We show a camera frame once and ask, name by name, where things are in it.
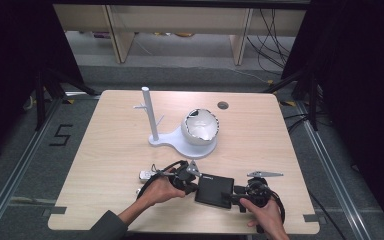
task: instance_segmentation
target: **white stand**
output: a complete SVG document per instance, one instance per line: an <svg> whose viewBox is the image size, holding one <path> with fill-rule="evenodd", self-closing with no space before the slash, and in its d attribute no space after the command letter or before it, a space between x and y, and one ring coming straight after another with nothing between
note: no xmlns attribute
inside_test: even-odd
<svg viewBox="0 0 384 240"><path fill-rule="evenodd" d="M149 124L151 125L152 135L149 137L149 143L154 147L170 146L176 149L181 155L190 159L200 159L208 156L216 147L217 139L214 139L209 145L190 144L182 134L181 127L168 134L159 134L157 124L155 123L154 109L152 107L149 88L142 87L145 106L136 106L134 108L143 108L148 114Z"/></svg>

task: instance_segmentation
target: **gray carpet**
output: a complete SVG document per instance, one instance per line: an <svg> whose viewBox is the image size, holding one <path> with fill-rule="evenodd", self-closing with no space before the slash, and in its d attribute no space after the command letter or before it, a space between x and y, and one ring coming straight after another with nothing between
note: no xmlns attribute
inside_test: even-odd
<svg viewBox="0 0 384 240"><path fill-rule="evenodd" d="M237 72L230 69L140 67L80 67L80 69L86 84L98 91L140 89L142 86L148 86L151 91L260 92L268 87L268 80L278 82L280 78L279 75L264 71ZM78 91L70 85L63 86L66 91ZM279 90L276 93L279 101L292 100L290 96L292 89L293 84ZM47 211L51 209L58 197L96 104L97 100L74 100L72 104L62 104L59 107L14 194L14 197L18 198L13 199L0 221L0 239L73 239L81 235L80 231L50 230L47 227ZM297 108L293 106L280 106L280 108L285 117L298 113ZM290 118L285 123L290 126L298 119L298 117ZM384 215L376 200L359 173L350 168L352 159L348 156L334 127L330 125L329 119L320 115L318 121L320 122L319 134L334 159L352 199L361 210L369 232L373 239L384 239ZM65 146L50 146L64 141L54 136L61 124L72 125L60 131L62 134L70 135L70 139ZM1 144L0 189L21 157L34 127L35 109L33 108L20 116L13 131ZM290 136L309 191L326 208L346 239L355 239L304 126L299 125ZM320 232L312 236L292 235L291 239L340 239L338 231L321 207L315 201L313 206L322 220ZM134 235L131 239L141 237L143 236ZM231 237L220 236L220 239L231 239ZM147 236L147 238L164 239L164 236ZM185 239L186 237L176 236L176 238ZM203 236L194 236L194 238L203 239ZM263 238L255 235L254 239Z"/></svg>

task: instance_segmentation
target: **wooden tabletop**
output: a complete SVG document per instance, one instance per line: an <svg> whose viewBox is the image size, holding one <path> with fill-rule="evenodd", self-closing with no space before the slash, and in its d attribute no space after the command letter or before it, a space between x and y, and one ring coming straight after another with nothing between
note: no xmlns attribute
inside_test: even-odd
<svg viewBox="0 0 384 240"><path fill-rule="evenodd" d="M306 185L297 162L276 97L256 93L152 91L151 99L159 133L173 132L193 109L210 110L220 122L215 150L196 160L202 173L230 177L245 186L246 174L261 170L282 172L266 178L286 209L285 229L289 234L316 234L318 222L305 222L314 215ZM226 102L228 108L218 108ZM95 109L56 207L54 230L88 230L107 211L120 213L136 199L141 170L152 164L164 168L185 159L169 146L153 147L147 114L134 109L144 103L141 91L105 91ZM195 193L171 199L148 209L129 231L165 233L255 234L247 227L250 213L211 207L194 201Z"/></svg>

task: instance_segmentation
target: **white stand base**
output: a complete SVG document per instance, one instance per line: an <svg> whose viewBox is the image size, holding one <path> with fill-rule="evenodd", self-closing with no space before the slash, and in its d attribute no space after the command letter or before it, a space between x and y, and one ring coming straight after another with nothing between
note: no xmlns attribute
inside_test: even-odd
<svg viewBox="0 0 384 240"><path fill-rule="evenodd" d="M209 145L192 145L183 137L181 127L168 134L158 134L159 140L154 141L152 135L149 137L149 143L154 147L170 146L175 148L180 154L189 159L200 159L208 156L217 145L217 138Z"/></svg>

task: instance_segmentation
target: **dark sleeve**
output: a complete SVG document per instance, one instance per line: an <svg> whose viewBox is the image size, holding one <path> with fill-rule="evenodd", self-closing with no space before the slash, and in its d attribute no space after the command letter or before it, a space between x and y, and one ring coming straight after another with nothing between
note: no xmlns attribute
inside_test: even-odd
<svg viewBox="0 0 384 240"><path fill-rule="evenodd" d="M119 240L127 232L127 225L111 211L107 211L98 222L80 239Z"/></svg>

